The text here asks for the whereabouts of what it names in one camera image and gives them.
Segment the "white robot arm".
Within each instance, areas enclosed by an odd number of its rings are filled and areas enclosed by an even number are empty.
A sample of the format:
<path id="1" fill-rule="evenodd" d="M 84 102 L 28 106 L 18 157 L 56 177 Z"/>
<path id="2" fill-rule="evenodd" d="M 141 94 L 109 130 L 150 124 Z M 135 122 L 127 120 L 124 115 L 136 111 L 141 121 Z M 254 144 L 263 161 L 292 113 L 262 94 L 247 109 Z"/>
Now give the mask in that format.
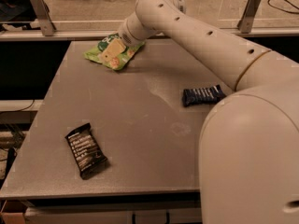
<path id="1" fill-rule="evenodd" d="M 136 0 L 121 41 L 158 33 L 233 90 L 200 134 L 203 224 L 299 224 L 299 65 L 187 16 L 184 0 Z"/>

